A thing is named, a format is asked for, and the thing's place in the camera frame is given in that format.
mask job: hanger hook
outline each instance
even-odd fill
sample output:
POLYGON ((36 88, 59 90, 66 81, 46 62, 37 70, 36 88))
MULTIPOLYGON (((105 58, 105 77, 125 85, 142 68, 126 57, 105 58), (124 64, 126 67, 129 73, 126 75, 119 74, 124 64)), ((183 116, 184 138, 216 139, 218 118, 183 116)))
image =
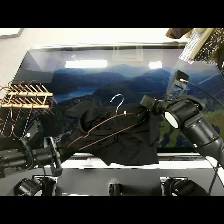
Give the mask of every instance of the hanger hook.
POLYGON ((122 96, 123 97, 123 99, 122 99, 122 101, 118 104, 118 106, 117 106, 117 109, 116 109, 116 115, 117 115, 117 111, 118 111, 118 108, 122 105, 122 103, 124 102, 124 96, 122 95, 122 94, 117 94, 117 95, 115 95, 111 100, 110 100, 110 103, 117 97, 117 96, 122 96))

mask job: mountain landscape image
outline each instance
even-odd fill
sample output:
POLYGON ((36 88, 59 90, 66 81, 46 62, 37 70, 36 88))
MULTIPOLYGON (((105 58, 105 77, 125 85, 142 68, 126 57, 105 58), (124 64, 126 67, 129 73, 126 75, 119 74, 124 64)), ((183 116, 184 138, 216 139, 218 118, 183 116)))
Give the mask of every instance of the mountain landscape image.
MULTIPOLYGON (((147 67, 117 65, 106 69, 60 69, 55 71, 52 82, 46 84, 58 101, 54 108, 57 124, 62 133, 77 127, 79 117, 91 107, 118 105, 121 99, 111 98, 120 93, 124 104, 139 103, 144 95, 163 99, 172 68, 164 67, 150 70, 147 67)), ((190 82, 198 85, 217 98, 224 98, 224 81, 216 70, 186 71, 190 82)), ((188 95, 194 95, 206 103, 205 117, 214 129, 224 138, 223 109, 212 98, 190 85, 188 95)), ((188 141, 165 120, 160 124, 161 147, 188 147, 188 141)))

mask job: white circular joint cover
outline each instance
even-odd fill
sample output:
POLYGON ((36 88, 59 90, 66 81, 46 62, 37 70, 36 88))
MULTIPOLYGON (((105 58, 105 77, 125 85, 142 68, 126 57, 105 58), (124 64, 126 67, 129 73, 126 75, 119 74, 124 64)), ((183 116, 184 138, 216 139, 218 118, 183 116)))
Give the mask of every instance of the white circular joint cover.
POLYGON ((165 118, 174 128, 178 128, 178 123, 171 113, 166 111, 165 118))

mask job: gray surface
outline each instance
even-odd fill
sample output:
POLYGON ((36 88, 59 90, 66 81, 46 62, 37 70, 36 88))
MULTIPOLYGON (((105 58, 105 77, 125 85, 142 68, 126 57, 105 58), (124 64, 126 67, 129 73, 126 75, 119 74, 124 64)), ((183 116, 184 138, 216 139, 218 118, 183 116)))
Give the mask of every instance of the gray surface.
MULTIPOLYGON (((0 196, 7 195, 21 179, 31 178, 35 174, 43 175, 42 169, 14 174, 0 179, 0 196)), ((150 195, 158 194, 160 176, 188 177, 205 190, 208 190, 213 175, 213 169, 64 169, 57 185, 61 194, 108 195, 109 183, 117 180, 125 186, 124 190, 129 195, 133 195, 134 192, 150 195)), ((216 178, 212 195, 224 196, 224 188, 219 178, 216 178)))

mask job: television screen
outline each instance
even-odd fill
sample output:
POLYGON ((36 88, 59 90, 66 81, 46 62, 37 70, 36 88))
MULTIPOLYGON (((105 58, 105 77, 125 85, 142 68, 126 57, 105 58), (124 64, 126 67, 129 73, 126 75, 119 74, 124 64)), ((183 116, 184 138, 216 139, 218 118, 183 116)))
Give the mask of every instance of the television screen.
MULTIPOLYGON (((83 108, 118 105, 119 97, 110 102, 116 94, 124 96, 123 104, 140 103, 144 95, 163 99, 178 69, 189 75, 190 82, 224 102, 224 81, 217 67, 180 61, 183 48, 141 45, 32 49, 27 52, 14 83, 39 80, 54 94, 58 102, 55 120, 47 131, 59 140, 77 127, 83 108)), ((191 86, 185 94, 205 102, 205 117, 224 138, 224 111, 220 105, 191 86)), ((191 145, 161 118, 159 147, 163 148, 161 152, 172 152, 175 148, 185 152, 184 148, 191 145)))

